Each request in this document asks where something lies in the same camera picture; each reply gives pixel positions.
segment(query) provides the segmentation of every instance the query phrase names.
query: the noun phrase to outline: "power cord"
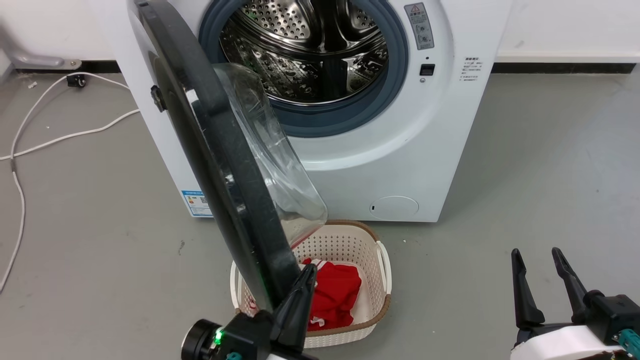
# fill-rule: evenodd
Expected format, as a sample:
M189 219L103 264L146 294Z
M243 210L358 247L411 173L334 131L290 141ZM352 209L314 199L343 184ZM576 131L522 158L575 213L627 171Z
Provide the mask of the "power cord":
M13 263L15 262L15 258L18 255L18 250L20 249L20 244L22 243L22 235L24 234L24 220L25 220L25 217L26 217L26 202L24 200L24 191L22 190L22 186L20 185L20 181L18 180L18 172L17 172L16 166L15 166L15 157L21 156L21 155L25 155L25 154L28 154L30 152L42 149L43 147L50 146L50 145L52 145L54 143L57 143L57 142L60 142L62 140L75 138L76 136L99 133L101 131L105 131L105 130L109 129L110 127L114 126L115 124L119 123L121 120L123 120L123 119L125 119L125 118L127 118L127 117L129 117L129 116L131 116L131 115L133 115L135 113L139 113L140 112L140 110L133 110L133 111L130 111L130 112L122 115L121 117L118 117L117 119L115 119L114 121L110 122L108 125L106 125L104 127L100 127L98 129L89 130L89 131L83 131L81 133L75 133L75 134L71 134L71 135L62 136L61 138L57 138L55 140L51 140L50 142L45 142L43 144L40 144L40 145L35 146L35 147L32 147L32 148L27 149L25 151L20 151L20 152L16 153L15 152L15 146L18 144L18 140L20 139L20 135L22 134L22 131L24 130L25 125L27 124L27 121L29 120L31 114L33 113L33 110L38 106L38 104L40 104L40 101L42 101L42 99L45 97L45 95L47 95L49 93L49 91L51 91L51 89L54 88L54 86L56 86L57 84L61 83L62 81L66 81L67 80L67 76L74 76L74 75L92 76L94 78L101 79L101 80L107 81L109 83L116 84L118 86L122 86L123 88L129 90L129 87L127 85L121 84L121 83L119 83L117 81L113 81L113 80L104 78L102 76L91 74L89 72L74 72L73 74L69 74L69 75L63 76L62 78L57 80L55 83L53 83L42 94L42 96L40 96L38 101L36 101L36 103L31 107L31 109L27 113L27 116L24 117L24 120L22 121L22 124L20 125L20 128L18 128L18 132L15 134L15 138L13 138L13 143L11 144L11 152L9 153L8 156L0 157L0 161L2 161L2 160L10 160L11 171L13 173L13 180L15 181L15 185L18 188L18 192L20 193L20 202L22 203L22 215L20 217L20 231L18 232L18 241L16 241L15 248L13 248L13 254L11 255L11 260L9 260L9 266L7 266L6 272L4 273L4 276L2 278L2 282L0 282L0 293L4 290L4 286L6 284L6 281L9 278L9 273L11 272L11 269L13 268Z

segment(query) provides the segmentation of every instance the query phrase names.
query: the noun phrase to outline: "clothes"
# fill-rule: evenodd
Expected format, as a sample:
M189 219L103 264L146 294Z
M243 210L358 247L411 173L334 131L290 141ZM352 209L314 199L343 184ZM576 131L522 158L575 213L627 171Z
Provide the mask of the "clothes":
M336 329L353 323L351 309L356 303L362 280L355 266L306 259L316 264L316 290L309 316L309 331Z

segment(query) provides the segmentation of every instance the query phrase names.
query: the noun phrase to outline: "blue-gray rubber gasket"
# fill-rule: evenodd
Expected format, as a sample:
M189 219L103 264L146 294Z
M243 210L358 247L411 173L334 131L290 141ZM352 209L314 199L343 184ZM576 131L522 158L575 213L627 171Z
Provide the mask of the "blue-gray rubber gasket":
M203 16L199 41L211 63L225 63L220 47L220 33L228 18L246 0L213 2ZM380 28L387 41L389 53L386 69L367 89L328 105L298 106L271 100L284 131L289 136L319 138L333 136L366 124L384 111L400 91L408 68L408 41L398 15L387 0L353 0L367 12Z

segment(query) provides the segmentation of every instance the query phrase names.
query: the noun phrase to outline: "green light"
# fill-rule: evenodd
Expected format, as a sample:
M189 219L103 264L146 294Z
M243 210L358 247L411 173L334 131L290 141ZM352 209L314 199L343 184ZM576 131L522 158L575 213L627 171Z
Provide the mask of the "green light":
M223 328L218 328L218 330L216 330L216 335L213 338L213 342L216 343L216 345L220 345L220 343L222 342L222 336L225 334L225 331Z

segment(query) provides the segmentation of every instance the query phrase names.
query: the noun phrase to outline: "brown basket rim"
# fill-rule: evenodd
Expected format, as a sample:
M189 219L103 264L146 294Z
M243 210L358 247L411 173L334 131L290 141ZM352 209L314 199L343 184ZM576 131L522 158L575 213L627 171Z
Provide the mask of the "brown basket rim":
M369 235L371 235L371 237L373 238L373 240L375 242L380 241L378 238L378 235L373 231L373 229L371 229L367 224L361 223L359 221L354 221L354 220L331 220L331 221L327 221L326 225L350 225L350 226L355 226L355 227L359 227L361 229L363 229L364 231L366 231L367 233L369 233ZM382 305L382 308L380 309L380 312L374 316L371 320L364 322L364 323L357 323L354 325L349 325L347 327L339 327L338 329L328 329L328 330L318 330L318 331L307 331L307 337L308 338L315 338L318 336L328 336L328 335L337 335L337 334L344 334L345 332L351 332L351 331L358 331L358 330L362 330L362 329L366 329L368 327L371 327L373 325L376 325L378 322L380 322L380 320L382 320L382 318L385 317L385 315L387 314L387 311L389 310L389 307L391 306L391 294L387 294L385 296L385 303ZM241 310L236 308L236 313L240 313Z

